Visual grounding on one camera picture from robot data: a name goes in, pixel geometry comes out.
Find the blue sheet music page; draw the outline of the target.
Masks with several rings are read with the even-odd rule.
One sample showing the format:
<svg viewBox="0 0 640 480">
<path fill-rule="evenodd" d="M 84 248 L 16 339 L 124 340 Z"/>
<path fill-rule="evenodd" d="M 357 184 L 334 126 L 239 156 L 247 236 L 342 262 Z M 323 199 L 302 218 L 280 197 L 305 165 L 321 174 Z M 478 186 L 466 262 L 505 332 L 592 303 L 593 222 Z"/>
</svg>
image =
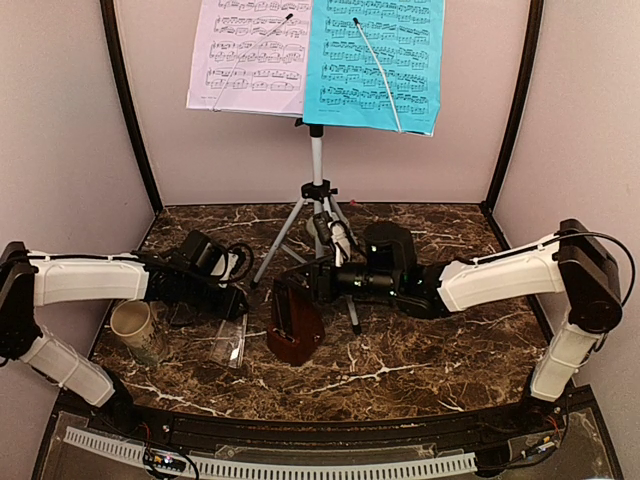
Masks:
<svg viewBox="0 0 640 480">
<path fill-rule="evenodd" d="M 444 19 L 442 1 L 315 2 L 304 122 L 432 135 Z"/>
</svg>

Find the brown wooden metronome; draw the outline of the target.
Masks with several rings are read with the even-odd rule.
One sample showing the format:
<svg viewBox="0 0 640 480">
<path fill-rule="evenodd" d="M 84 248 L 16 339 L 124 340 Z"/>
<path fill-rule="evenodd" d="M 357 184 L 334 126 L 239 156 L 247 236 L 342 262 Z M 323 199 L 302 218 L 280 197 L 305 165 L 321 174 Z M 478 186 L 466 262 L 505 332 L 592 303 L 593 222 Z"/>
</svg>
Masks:
<svg viewBox="0 0 640 480">
<path fill-rule="evenodd" d="M 307 291 L 292 280 L 273 281 L 267 346 L 282 362 L 298 367 L 307 362 L 325 338 L 319 310 Z"/>
</svg>

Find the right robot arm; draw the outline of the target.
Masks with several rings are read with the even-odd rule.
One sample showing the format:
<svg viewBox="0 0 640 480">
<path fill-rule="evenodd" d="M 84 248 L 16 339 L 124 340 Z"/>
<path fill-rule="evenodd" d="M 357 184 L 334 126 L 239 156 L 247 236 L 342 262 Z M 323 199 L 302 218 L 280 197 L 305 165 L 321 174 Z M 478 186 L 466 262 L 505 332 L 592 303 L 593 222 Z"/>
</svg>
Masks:
<svg viewBox="0 0 640 480">
<path fill-rule="evenodd" d="M 528 396 L 510 413 L 521 434 L 549 416 L 567 382 L 616 328 L 631 292 L 621 290 L 619 267 L 603 246 L 607 235 L 576 219 L 519 248 L 473 259 L 421 265 L 411 233 L 393 222 L 365 230 L 365 262 L 337 265 L 326 256 L 302 265 L 303 285 L 315 302 L 362 294 L 385 299 L 418 319 L 440 319 L 470 307 L 543 293 L 563 293 L 569 307 L 530 380 Z"/>
</svg>

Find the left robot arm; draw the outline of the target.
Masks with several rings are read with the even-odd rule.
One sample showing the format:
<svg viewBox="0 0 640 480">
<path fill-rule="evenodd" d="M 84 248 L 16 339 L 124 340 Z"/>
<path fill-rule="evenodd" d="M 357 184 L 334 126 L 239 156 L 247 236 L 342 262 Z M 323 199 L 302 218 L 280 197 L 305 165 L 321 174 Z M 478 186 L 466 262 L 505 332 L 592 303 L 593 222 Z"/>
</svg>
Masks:
<svg viewBox="0 0 640 480">
<path fill-rule="evenodd" d="M 197 230 L 163 253 L 48 254 L 11 242 L 1 255 L 1 359 L 30 365 L 86 403 L 103 407 L 103 421 L 117 434 L 134 435 L 141 415 L 123 399 L 127 389 L 39 326 L 36 309 L 76 301 L 159 301 L 235 320 L 248 311 L 236 284 L 253 263 L 247 244 L 225 247 Z"/>
</svg>

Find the purple sheet music page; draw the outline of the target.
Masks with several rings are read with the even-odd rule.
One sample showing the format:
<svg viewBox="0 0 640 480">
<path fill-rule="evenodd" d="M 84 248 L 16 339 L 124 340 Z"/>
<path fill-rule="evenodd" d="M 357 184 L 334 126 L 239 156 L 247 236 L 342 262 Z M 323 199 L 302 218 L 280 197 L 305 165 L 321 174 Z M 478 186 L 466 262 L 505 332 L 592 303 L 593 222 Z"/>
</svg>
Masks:
<svg viewBox="0 0 640 480">
<path fill-rule="evenodd" d="M 192 54 L 192 110 L 300 117 L 311 1 L 204 1 Z"/>
</svg>

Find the clear plastic metronome cover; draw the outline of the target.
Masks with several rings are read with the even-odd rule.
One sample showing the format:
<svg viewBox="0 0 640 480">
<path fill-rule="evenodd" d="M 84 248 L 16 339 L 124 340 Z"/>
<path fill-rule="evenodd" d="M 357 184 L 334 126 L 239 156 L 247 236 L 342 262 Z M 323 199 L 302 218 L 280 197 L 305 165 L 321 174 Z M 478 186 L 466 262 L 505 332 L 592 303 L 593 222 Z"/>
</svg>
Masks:
<svg viewBox="0 0 640 480">
<path fill-rule="evenodd" d="M 209 359 L 231 369 L 242 366 L 248 315 L 236 320 L 223 320 L 212 342 Z"/>
</svg>

